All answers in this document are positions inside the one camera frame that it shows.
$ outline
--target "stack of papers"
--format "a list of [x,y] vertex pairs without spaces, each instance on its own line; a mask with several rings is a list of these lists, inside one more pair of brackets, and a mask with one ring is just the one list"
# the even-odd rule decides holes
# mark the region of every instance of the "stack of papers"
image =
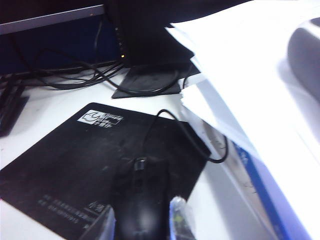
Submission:
[[207,81],[183,104],[261,160],[312,239],[320,236],[320,103],[293,75],[289,39],[319,1],[250,1],[167,30]]

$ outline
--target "gray object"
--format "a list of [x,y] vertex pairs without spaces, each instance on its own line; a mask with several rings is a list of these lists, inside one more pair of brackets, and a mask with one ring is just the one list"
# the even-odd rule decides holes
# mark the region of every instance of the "gray object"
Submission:
[[301,84],[320,102],[320,17],[304,22],[292,34],[288,61]]

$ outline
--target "monitor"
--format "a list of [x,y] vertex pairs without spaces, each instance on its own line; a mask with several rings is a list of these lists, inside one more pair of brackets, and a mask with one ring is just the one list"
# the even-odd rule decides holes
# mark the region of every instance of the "monitor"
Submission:
[[104,14],[102,0],[1,0],[0,35]]

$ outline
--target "desk surface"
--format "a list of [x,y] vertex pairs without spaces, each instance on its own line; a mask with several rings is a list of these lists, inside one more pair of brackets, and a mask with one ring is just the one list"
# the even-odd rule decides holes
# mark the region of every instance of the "desk surface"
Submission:
[[[112,80],[120,82],[123,75]],[[4,168],[88,103],[100,103],[155,115],[168,109],[180,120],[180,94],[111,99],[114,88],[100,83],[77,90],[49,90],[41,87],[24,92],[30,96],[11,133],[0,138],[0,167]],[[252,209],[238,193],[223,164],[208,162],[188,204],[193,209],[198,240],[271,239],[257,221]],[[0,238],[2,240],[61,240],[62,238],[0,201]]]

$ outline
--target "black computer mouse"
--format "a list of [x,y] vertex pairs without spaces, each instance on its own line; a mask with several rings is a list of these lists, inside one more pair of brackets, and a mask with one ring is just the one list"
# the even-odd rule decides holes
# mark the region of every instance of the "black computer mouse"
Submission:
[[121,160],[111,188],[115,240],[165,240],[168,163],[157,157]]

